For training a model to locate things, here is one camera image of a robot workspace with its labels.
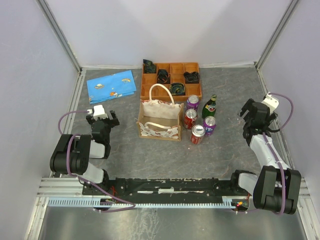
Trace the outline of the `purple soda can front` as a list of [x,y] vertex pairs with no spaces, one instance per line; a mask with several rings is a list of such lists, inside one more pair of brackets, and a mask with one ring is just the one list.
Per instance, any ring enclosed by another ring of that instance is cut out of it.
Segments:
[[207,116],[203,120],[203,128],[205,130],[205,135],[206,136],[211,136],[216,128],[216,119],[213,116]]

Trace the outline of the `red soda can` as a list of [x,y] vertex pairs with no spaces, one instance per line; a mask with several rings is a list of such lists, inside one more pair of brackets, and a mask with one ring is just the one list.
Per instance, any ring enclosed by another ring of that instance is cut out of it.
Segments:
[[195,109],[187,109],[184,114],[183,125],[186,129],[190,130],[196,124],[198,113]]
[[204,138],[205,133],[206,131],[202,125],[194,125],[191,129],[190,141],[195,145],[200,144],[202,139]]

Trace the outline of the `red soda can front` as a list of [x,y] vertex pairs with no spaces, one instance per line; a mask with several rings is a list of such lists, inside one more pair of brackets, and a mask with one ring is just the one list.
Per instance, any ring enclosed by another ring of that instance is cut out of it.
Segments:
[[202,125],[194,125],[191,129],[190,141],[195,145],[200,144],[202,139],[204,138],[205,133],[206,131]]

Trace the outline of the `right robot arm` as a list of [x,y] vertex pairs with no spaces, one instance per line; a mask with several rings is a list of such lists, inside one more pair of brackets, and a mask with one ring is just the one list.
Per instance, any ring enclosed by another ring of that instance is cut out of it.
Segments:
[[259,175],[241,171],[238,178],[229,183],[236,196],[248,192],[256,209],[271,211],[277,215],[293,215],[297,210],[302,176],[291,169],[280,157],[271,138],[279,129],[270,124],[277,118],[279,93],[268,92],[261,102],[250,98],[239,116],[244,119],[243,138],[254,152],[260,166]]

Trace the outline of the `purple soda can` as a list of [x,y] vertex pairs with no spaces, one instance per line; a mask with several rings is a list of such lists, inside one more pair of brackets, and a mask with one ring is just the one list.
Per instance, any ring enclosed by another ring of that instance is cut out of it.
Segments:
[[193,109],[197,112],[199,104],[200,104],[199,97],[197,95],[192,94],[188,97],[188,99],[186,101],[186,109],[187,110]]
[[207,116],[203,120],[203,128],[205,130],[205,135],[206,136],[211,136],[216,128],[216,119],[213,116]]

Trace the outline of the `canvas tote bag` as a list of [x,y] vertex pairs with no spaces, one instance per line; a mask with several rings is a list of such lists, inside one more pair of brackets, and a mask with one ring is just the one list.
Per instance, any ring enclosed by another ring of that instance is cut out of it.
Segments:
[[[152,91],[155,87],[164,89],[170,102],[153,99]],[[153,84],[149,89],[149,99],[140,101],[136,122],[139,137],[180,142],[183,110],[184,104],[176,103],[168,88],[159,83]]]

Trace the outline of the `green glass bottle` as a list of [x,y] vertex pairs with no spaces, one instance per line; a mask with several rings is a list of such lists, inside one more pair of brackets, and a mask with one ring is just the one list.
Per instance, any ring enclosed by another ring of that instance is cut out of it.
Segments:
[[217,109],[216,105],[217,96],[213,94],[210,100],[206,102],[202,108],[201,117],[204,120],[206,117],[214,117]]

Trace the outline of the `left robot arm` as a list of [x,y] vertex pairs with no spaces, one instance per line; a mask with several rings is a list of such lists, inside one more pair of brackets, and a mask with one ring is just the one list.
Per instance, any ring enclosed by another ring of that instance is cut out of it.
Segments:
[[91,134],[62,134],[50,158],[50,170],[57,174],[77,176],[93,184],[99,195],[106,195],[111,189],[106,170],[90,163],[90,159],[107,159],[111,152],[110,133],[120,124],[116,112],[111,116],[103,113],[95,117],[88,114],[86,120]]

